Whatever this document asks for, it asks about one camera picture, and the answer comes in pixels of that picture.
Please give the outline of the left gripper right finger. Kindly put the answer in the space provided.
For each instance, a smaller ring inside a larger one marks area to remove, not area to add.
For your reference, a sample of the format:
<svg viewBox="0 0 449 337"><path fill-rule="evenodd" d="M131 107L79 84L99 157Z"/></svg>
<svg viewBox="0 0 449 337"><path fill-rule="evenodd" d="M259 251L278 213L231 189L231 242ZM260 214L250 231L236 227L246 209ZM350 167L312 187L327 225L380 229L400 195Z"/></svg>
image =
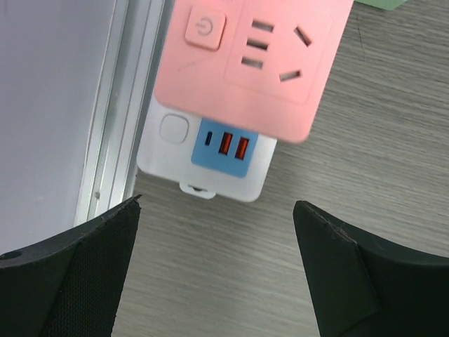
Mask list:
<svg viewBox="0 0 449 337"><path fill-rule="evenodd" d="M447 336L448 258L350 225L308 201L293 220L321 336Z"/></svg>

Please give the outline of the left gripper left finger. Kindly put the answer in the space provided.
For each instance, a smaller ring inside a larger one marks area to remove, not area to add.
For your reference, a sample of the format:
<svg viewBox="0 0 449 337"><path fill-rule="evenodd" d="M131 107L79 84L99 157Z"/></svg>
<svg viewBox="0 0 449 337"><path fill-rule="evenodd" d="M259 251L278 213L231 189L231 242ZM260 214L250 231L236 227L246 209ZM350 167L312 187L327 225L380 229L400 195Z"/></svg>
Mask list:
<svg viewBox="0 0 449 337"><path fill-rule="evenodd" d="M137 197L1 255L2 336L111 336L140 219Z"/></svg>

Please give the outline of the white power strip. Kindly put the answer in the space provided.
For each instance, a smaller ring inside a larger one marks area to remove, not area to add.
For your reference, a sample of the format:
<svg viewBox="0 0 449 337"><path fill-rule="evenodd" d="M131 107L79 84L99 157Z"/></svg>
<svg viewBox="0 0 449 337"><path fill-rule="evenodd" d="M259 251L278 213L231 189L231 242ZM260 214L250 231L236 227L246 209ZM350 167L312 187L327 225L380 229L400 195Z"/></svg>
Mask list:
<svg viewBox="0 0 449 337"><path fill-rule="evenodd" d="M277 140L174 110L151 98L137 155L148 175L203 199L255 201Z"/></svg>

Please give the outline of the pink cube socket adapter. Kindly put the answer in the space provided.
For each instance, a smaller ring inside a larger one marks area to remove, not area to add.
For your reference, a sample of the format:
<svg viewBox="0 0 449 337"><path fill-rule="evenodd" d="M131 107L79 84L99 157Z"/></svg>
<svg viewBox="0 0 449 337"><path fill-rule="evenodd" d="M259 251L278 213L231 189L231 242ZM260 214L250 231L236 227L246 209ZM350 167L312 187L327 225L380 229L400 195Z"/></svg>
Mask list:
<svg viewBox="0 0 449 337"><path fill-rule="evenodd" d="M301 143L352 6L176 0L154 95L166 107Z"/></svg>

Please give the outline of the green cube plug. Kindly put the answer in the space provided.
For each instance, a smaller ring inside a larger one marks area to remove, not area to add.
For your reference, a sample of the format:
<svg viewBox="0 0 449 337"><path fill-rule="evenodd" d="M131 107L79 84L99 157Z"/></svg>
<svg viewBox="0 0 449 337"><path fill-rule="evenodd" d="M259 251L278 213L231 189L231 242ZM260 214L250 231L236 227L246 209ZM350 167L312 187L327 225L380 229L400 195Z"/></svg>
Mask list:
<svg viewBox="0 0 449 337"><path fill-rule="evenodd" d="M372 6L384 11L392 11L404 4L407 0L356 0L360 4Z"/></svg>

